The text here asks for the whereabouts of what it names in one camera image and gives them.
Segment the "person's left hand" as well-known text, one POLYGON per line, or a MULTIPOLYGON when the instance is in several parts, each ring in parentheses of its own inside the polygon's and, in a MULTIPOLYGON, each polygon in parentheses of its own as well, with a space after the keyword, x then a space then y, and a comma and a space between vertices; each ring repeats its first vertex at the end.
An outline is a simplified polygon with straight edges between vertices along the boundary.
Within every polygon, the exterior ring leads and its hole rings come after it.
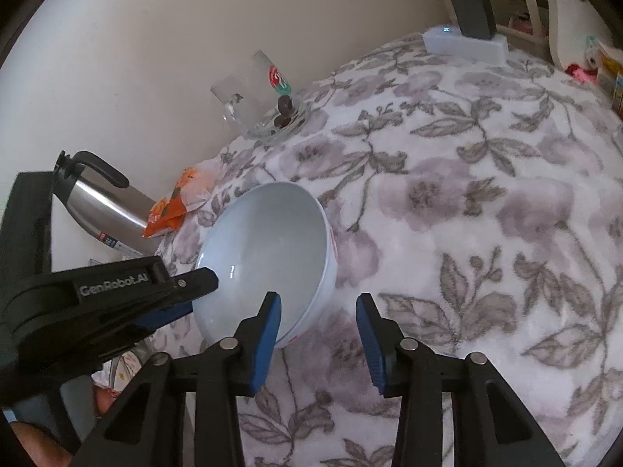
POLYGON ((21 422, 9 424, 19 443, 38 467, 68 467, 73 455, 42 430, 21 422))

